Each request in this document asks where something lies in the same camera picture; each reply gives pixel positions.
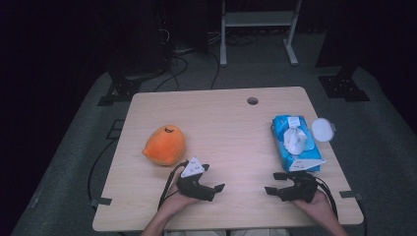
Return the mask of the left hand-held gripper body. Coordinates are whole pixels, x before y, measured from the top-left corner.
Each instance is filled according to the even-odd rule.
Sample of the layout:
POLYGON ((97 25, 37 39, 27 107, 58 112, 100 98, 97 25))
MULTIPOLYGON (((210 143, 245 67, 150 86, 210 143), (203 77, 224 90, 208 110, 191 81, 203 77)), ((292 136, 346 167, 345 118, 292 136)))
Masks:
POLYGON ((187 197, 201 201, 211 202, 216 194, 214 188, 204 186, 200 179, 205 173, 200 161, 193 156, 187 163, 184 170, 177 179, 176 186, 179 192, 187 197))

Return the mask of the white metal stand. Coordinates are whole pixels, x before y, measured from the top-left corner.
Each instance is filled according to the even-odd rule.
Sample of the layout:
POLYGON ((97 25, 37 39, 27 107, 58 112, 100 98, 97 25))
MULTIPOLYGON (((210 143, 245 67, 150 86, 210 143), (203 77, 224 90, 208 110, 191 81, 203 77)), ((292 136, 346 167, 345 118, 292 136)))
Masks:
POLYGON ((227 65, 226 30, 228 28, 289 27, 289 33, 283 39, 283 45, 292 66, 299 64, 292 47, 292 41, 299 19, 303 0, 296 0, 292 11, 272 12, 227 12, 226 0, 222 0, 220 22, 219 65, 227 65))

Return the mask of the person's left hand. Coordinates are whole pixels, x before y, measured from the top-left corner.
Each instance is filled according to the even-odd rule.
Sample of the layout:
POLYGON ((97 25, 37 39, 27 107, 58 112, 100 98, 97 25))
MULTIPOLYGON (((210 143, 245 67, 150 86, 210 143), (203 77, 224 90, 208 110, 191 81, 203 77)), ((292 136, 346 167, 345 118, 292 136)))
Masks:
POLYGON ((165 197, 161 207, 158 209, 158 212, 163 216, 173 217, 186 207, 197 203, 198 201, 198 199, 182 195, 176 186, 176 181, 174 181, 171 184, 168 190, 168 194, 165 197))

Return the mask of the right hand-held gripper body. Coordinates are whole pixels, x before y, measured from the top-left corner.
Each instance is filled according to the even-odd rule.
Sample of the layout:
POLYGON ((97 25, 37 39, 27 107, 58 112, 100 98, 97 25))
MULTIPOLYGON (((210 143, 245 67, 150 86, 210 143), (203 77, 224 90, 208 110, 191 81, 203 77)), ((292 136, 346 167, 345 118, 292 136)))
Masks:
POLYGON ((319 186, 317 179, 308 172, 309 169, 319 167, 324 160, 294 160, 285 172, 288 179, 293 182, 290 187, 278 189, 279 197, 283 202, 291 202, 296 200, 303 200, 309 203, 319 186))

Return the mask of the blue wet wipes pack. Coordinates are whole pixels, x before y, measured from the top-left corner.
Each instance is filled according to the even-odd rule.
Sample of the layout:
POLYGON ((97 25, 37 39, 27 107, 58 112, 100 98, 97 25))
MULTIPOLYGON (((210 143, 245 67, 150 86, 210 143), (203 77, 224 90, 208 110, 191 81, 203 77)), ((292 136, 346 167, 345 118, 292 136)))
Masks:
MULTIPOLYGON (((332 140, 334 136, 334 127, 328 119, 317 118, 312 122, 311 125, 308 125, 303 116, 279 115, 272 120, 271 132, 274 136, 277 145, 281 166, 285 171, 289 170, 289 167, 294 160, 324 160, 325 163, 327 162, 322 157, 317 146, 317 142, 329 142, 332 140), (289 128, 301 129, 307 136, 305 148, 298 155, 289 153, 287 149, 284 147, 283 134, 289 128)), ((320 171, 321 165, 319 167, 311 168, 308 171, 320 171)))

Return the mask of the black stand base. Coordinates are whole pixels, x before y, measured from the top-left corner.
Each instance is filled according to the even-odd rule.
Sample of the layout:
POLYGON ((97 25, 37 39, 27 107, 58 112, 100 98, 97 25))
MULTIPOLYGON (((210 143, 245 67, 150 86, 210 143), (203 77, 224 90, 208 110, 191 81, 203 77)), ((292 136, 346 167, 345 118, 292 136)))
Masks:
POLYGON ((343 98, 348 102, 369 101, 369 96, 353 80, 356 65, 345 65, 335 75, 319 76, 328 98, 343 98))
POLYGON ((111 85, 107 93, 100 98, 98 106, 111 106, 115 102, 131 101, 143 82, 139 78, 129 79, 121 72, 110 71, 109 76, 111 85))

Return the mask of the grey tape piece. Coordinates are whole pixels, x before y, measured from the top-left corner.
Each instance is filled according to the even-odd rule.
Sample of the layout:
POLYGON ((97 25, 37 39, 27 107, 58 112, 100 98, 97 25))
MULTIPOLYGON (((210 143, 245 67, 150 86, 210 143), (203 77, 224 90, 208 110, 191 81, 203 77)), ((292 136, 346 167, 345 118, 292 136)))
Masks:
POLYGON ((343 199, 353 198, 356 201, 362 201, 363 200, 362 195, 359 194, 359 193, 356 193, 354 191, 340 191, 339 194, 343 199))
POLYGON ((91 199, 90 205, 92 207, 98 207, 99 205, 110 206, 112 200, 108 198, 98 198, 98 199, 91 199))

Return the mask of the white wet wipe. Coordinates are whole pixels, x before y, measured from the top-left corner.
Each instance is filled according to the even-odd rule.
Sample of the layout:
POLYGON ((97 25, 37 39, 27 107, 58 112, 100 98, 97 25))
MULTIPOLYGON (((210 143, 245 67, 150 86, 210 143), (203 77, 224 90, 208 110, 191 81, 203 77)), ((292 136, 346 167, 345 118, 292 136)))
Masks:
POLYGON ((304 150, 306 140, 307 136, 298 128, 289 128, 283 134, 284 147, 294 155, 298 155, 304 150))

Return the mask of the person's right hand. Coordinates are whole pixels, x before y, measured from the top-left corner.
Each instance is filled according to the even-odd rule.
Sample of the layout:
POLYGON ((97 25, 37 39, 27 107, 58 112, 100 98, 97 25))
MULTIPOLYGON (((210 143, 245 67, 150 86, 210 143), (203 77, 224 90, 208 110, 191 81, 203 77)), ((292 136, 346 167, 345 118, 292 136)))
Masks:
POLYGON ((302 200, 292 201, 292 203, 322 227, 328 227, 332 223, 338 222, 332 211, 328 197, 320 190, 315 193, 309 203, 302 200))

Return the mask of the orange plush toy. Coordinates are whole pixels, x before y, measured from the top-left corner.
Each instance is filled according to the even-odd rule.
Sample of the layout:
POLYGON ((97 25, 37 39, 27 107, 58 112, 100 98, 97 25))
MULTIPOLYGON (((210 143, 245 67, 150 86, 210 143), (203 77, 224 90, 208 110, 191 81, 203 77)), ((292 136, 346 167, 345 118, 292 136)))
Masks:
POLYGON ((185 151, 185 136, 174 125, 158 128, 148 139, 142 154, 157 165, 177 163, 185 151))

